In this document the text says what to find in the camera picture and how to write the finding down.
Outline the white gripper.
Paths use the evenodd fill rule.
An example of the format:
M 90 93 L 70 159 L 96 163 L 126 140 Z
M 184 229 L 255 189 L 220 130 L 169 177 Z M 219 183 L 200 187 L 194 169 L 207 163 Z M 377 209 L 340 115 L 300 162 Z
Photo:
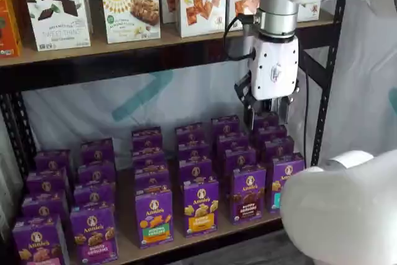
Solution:
M 299 41 L 296 36 L 271 38 L 253 36 L 249 72 L 234 90 L 243 104 L 243 121 L 248 130 L 254 130 L 254 121 L 262 110 L 262 101 L 281 98 L 278 114 L 282 123 L 288 122 L 290 106 L 300 92 L 298 74 Z

